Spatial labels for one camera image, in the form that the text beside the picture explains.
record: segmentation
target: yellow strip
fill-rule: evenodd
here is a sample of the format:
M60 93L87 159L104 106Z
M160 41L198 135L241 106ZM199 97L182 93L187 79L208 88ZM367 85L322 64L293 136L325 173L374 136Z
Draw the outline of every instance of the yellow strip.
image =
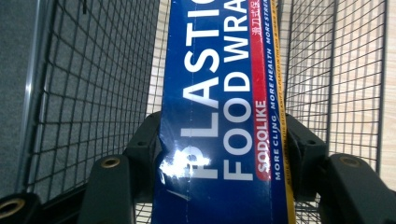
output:
M276 15L276 0L271 0L271 14L273 21L273 37L274 37L274 49L276 56L276 85L277 85L277 100L279 104L279 119L281 127L281 137L283 146L283 164L286 184L286 201L288 204L289 223L295 223L294 213L294 199L293 191L291 187L291 174L289 166L289 153L287 151L287 126L286 126L286 109L283 101L283 82L282 73L280 67L280 48L279 48L279 34L277 30L277 15Z

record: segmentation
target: metal basket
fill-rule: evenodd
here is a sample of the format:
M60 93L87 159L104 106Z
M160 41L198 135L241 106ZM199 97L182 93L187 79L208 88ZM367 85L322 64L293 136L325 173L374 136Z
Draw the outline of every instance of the metal basket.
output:
M87 182L161 110L169 0L38 1L16 191ZM379 172L387 1L278 1L287 112ZM295 204L299 223L318 203ZM150 223L151 204L138 204Z

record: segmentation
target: blue box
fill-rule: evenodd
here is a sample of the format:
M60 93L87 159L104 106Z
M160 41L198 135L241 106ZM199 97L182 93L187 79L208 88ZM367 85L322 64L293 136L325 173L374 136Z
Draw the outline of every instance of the blue box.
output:
M295 223L276 6L173 0L152 223Z

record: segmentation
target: plastic food wrap box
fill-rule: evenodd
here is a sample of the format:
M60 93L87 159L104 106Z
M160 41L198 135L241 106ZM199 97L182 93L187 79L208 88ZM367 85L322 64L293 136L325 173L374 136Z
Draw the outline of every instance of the plastic food wrap box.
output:
M275 2L173 0L152 223L294 223Z

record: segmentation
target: red stripe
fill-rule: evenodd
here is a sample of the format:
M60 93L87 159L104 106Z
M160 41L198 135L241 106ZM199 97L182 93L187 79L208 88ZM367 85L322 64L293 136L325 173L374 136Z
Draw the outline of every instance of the red stripe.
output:
M264 44L262 39L262 3L249 0L250 54L253 86L255 165L260 180L271 180L270 141L268 132L267 87L264 71Z

